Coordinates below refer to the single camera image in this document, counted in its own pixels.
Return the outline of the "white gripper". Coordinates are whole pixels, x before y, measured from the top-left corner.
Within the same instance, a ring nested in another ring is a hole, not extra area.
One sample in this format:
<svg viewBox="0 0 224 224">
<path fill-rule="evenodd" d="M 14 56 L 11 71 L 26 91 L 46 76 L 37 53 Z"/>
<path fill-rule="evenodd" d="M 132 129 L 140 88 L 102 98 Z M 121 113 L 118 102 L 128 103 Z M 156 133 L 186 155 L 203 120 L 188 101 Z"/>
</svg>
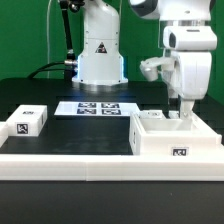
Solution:
<svg viewBox="0 0 224 224">
<path fill-rule="evenodd" d="M 191 100 L 203 99 L 207 92 L 217 36 L 210 26 L 166 26 L 163 45 L 163 55 L 173 60 L 172 73 L 163 73 L 163 80 L 183 98 L 180 117 L 189 119 Z"/>
</svg>

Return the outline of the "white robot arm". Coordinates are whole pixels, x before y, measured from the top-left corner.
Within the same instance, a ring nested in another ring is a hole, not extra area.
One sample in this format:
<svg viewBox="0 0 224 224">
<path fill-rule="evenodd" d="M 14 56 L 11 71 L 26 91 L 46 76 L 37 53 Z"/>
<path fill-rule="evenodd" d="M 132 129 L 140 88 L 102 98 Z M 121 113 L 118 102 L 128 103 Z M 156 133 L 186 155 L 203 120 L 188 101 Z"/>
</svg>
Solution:
<svg viewBox="0 0 224 224">
<path fill-rule="evenodd" d="M 208 89 L 217 36 L 207 24 L 215 0 L 129 0 L 134 13 L 159 21 L 161 57 L 143 61 L 140 70 L 149 81 L 162 79 L 170 98 L 180 98 L 180 117 L 192 116 L 194 102 Z M 125 84 L 119 53 L 118 12 L 103 0 L 84 0 L 84 49 L 72 79 L 85 87 Z"/>
</svg>

